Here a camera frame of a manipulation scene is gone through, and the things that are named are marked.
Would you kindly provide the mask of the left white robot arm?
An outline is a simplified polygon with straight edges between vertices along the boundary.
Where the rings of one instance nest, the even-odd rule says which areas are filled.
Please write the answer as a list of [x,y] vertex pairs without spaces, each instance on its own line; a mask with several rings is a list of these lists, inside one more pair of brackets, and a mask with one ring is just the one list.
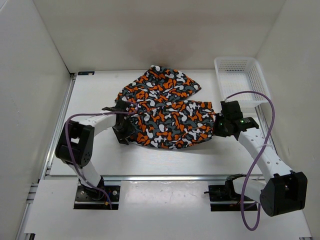
[[105,194],[102,177],[91,163],[94,138],[112,129],[118,142],[127,145],[135,132],[129,121],[131,115],[132,112],[106,107],[99,113],[74,114],[64,124],[55,156],[73,169],[93,200],[100,200]]

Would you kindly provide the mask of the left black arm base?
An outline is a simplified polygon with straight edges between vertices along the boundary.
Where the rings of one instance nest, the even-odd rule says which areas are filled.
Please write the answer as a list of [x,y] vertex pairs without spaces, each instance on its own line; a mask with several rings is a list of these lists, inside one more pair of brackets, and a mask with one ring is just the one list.
[[73,208],[75,210],[118,210],[121,193],[120,185],[104,185],[104,193],[78,183]]

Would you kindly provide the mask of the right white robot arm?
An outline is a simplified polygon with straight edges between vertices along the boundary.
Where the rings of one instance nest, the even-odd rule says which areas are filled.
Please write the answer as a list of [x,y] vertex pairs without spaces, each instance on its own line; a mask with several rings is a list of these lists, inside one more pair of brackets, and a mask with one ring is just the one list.
[[228,176],[224,193],[230,200],[245,197],[258,202],[264,212],[274,217],[302,210],[306,203],[308,180],[303,172],[295,172],[286,165],[271,146],[252,117],[244,117],[237,101],[221,101],[221,112],[215,115],[214,134],[235,137],[257,160],[265,182],[246,180],[244,174]]

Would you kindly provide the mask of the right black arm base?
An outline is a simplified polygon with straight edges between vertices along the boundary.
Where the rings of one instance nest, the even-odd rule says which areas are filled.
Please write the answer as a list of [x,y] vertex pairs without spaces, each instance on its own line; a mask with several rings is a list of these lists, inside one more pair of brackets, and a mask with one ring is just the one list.
[[211,212],[240,212],[241,195],[235,192],[233,181],[245,178],[245,174],[228,176],[222,185],[209,185],[205,195],[209,195]]

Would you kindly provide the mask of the orange black camouflage shorts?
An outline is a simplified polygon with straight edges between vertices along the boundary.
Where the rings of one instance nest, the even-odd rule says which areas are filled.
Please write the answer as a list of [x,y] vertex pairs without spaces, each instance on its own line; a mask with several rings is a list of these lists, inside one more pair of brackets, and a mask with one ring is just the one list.
[[144,147],[177,150],[212,139],[215,112],[210,101],[190,100],[201,90],[183,72],[158,65],[126,85],[115,101],[129,101],[129,141]]

